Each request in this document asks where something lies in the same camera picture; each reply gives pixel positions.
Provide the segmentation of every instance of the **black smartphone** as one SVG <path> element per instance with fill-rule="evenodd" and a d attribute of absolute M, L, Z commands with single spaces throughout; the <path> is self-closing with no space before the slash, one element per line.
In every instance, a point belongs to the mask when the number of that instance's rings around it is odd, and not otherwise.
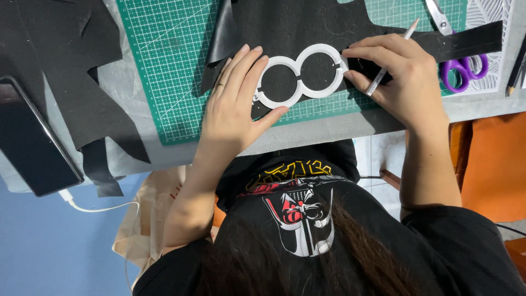
<path fill-rule="evenodd" d="M 11 76 L 0 77 L 0 150 L 36 196 L 84 181 L 53 130 Z"/>

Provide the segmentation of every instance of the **gray table surface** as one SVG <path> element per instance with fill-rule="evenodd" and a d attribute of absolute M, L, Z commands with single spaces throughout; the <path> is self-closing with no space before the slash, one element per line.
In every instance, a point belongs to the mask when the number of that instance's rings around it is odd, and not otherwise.
<path fill-rule="evenodd" d="M 126 154 L 111 139 L 106 138 L 108 166 L 112 175 L 124 176 L 191 163 L 197 142 L 172 146 L 161 145 L 115 0 L 104 1 L 119 25 L 124 58 L 121 61 L 99 68 L 100 85 L 135 122 L 151 159 L 151 164 L 138 161 Z M 451 122 L 526 111 L 525 91 L 517 90 L 512 96 L 504 97 L 506 82 L 524 38 L 524 32 L 526 32 L 526 18 L 522 17 L 526 13 L 526 5 L 524 5 L 526 1 L 515 1 L 517 2 L 514 5 L 511 32 L 505 53 L 499 91 L 478 95 L 444 97 L 444 108 Z M 66 146 L 78 167 L 82 169 L 82 155 L 73 146 L 73 141 L 48 86 L 46 86 L 46 102 L 49 124 Z M 242 155 L 259 154 L 403 129 L 404 126 L 400 122 L 379 108 L 272 127 Z M 25 182 L 3 154 L 0 154 L 0 176 L 10 191 L 29 191 Z M 91 182 L 86 179 L 84 184 L 91 184 Z"/>

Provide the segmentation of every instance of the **long hair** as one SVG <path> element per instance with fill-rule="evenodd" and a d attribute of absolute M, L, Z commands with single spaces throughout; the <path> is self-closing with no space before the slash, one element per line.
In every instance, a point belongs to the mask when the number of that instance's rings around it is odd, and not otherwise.
<path fill-rule="evenodd" d="M 361 284 L 347 277 L 329 250 L 317 256 L 328 287 L 325 295 L 358 295 L 358 286 L 365 286 L 371 295 L 420 295 L 418 281 L 340 202 L 332 205 L 332 219 L 336 236 L 356 266 Z M 292 295 L 289 266 L 280 263 L 271 242 L 242 218 L 230 222 L 223 233 L 227 237 L 216 240 L 203 255 L 194 295 Z"/>

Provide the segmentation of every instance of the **white pencil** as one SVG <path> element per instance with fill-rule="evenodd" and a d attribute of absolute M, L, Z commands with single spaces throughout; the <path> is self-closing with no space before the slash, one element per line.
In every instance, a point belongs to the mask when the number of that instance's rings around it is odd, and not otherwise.
<path fill-rule="evenodd" d="M 409 28 L 407 29 L 406 33 L 403 35 L 404 39 L 407 40 L 407 39 L 409 39 L 411 37 L 411 34 L 413 34 L 414 29 L 417 28 L 417 24 L 418 24 L 419 20 L 420 20 L 420 18 L 417 17 L 417 19 L 413 22 L 413 24 L 411 26 L 409 26 Z M 380 81 L 382 81 L 382 78 L 385 76 L 386 73 L 387 73 L 387 69 L 386 68 L 382 68 L 382 70 L 380 70 L 378 75 L 376 75 L 375 80 L 371 83 L 371 86 L 367 90 L 366 94 L 368 96 L 372 95 L 372 93 L 375 91 L 375 89 L 378 86 L 378 84 L 380 84 Z"/>

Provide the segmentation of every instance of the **scissors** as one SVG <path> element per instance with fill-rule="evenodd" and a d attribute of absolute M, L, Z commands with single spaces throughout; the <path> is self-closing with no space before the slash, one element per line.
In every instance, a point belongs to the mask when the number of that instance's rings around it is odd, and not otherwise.
<path fill-rule="evenodd" d="M 431 17 L 433 18 L 434 24 L 438 28 L 438 31 L 444 36 L 454 34 L 455 31 L 451 28 L 448 18 L 444 12 L 442 12 L 440 6 L 438 6 L 438 3 L 435 0 L 426 0 L 426 5 L 429 9 Z M 444 86 L 454 93 L 461 93 L 468 88 L 470 80 L 480 79 L 486 76 L 489 68 L 488 57 L 485 54 L 479 54 L 479 58 L 482 62 L 482 68 L 478 73 L 474 73 L 471 69 L 469 57 L 463 57 L 458 60 L 445 61 L 441 63 L 440 78 L 442 79 Z M 454 88 L 449 83 L 448 73 L 452 69 L 457 70 L 460 78 L 462 79 L 462 83 L 458 88 Z"/>

